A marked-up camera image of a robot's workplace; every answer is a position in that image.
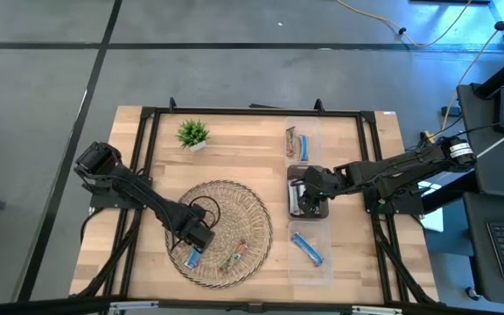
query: potted plant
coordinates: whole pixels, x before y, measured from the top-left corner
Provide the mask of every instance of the potted plant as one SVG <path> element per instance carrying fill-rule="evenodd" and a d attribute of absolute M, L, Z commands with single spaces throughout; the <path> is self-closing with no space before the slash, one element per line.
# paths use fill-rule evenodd
<path fill-rule="evenodd" d="M 190 151 L 195 152 L 206 147 L 208 134 L 209 130 L 203 122 L 190 119 L 182 122 L 176 137 L 182 143 L 182 148 L 189 147 Z"/>

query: small plant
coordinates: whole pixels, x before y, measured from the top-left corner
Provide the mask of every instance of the small plant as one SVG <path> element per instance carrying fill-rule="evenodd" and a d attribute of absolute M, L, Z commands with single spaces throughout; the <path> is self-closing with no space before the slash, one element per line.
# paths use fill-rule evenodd
<path fill-rule="evenodd" d="M 196 122 L 190 119 L 182 122 L 176 137 L 182 143 L 182 148 L 185 148 L 193 147 L 200 142 L 206 141 L 208 134 L 209 130 L 206 129 L 206 125 L 203 122 Z"/>

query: white pot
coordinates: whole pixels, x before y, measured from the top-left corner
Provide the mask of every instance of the white pot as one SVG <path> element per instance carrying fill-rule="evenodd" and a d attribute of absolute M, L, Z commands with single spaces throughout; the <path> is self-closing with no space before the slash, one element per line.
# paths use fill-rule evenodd
<path fill-rule="evenodd" d="M 202 141 L 202 142 L 200 142 L 198 144 L 195 144 L 195 145 L 191 146 L 190 147 L 190 151 L 197 152 L 197 151 L 199 151 L 199 150 L 201 150 L 201 149 L 203 149 L 205 147 L 206 147 L 206 142 Z"/>

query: black desk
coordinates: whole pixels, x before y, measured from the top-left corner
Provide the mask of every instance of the black desk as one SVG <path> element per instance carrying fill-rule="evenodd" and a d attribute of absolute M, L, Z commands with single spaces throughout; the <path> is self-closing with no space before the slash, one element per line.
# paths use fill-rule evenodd
<path fill-rule="evenodd" d="M 467 192 L 463 200 L 475 257 L 476 291 L 489 301 L 504 303 L 504 279 L 487 232 L 487 222 L 504 221 L 504 197 Z"/>
<path fill-rule="evenodd" d="M 471 86 L 458 86 L 458 102 L 467 130 L 494 122 L 494 101 L 481 100 Z M 468 142 L 479 154 L 504 137 L 485 128 L 471 132 Z M 504 221 L 504 143 L 481 157 L 474 171 L 423 197 L 426 212 L 463 198 L 472 236 L 470 257 L 476 291 L 493 302 L 504 303 L 504 279 L 494 253 L 486 222 Z"/>
<path fill-rule="evenodd" d="M 458 86 L 457 91 L 466 130 L 494 123 L 493 100 L 481 100 L 468 85 Z M 467 136 L 475 154 L 479 154 L 504 137 L 493 128 L 475 130 Z M 504 142 L 481 157 L 474 171 L 425 196 L 423 205 L 425 209 L 437 209 L 461 198 L 463 192 L 504 196 Z"/>

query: blue wrapper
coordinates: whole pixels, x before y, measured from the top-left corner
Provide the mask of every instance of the blue wrapper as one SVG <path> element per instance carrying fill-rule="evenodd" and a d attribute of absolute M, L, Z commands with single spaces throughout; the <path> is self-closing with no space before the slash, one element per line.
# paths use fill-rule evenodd
<path fill-rule="evenodd" d="M 295 232 L 295 234 L 290 238 L 295 244 L 297 244 L 313 261 L 314 265 L 318 267 L 324 262 L 324 258 L 314 249 L 314 247 L 306 241 L 301 234 Z"/>
<path fill-rule="evenodd" d="M 189 269 L 194 269 L 198 267 L 198 264 L 200 264 L 200 257 L 201 257 L 200 252 L 192 248 L 192 251 L 188 256 L 188 259 L 186 259 L 186 261 L 184 262 L 184 265 Z"/>
<path fill-rule="evenodd" d="M 299 136 L 301 141 L 301 161 L 308 161 L 308 136 L 301 135 Z"/>

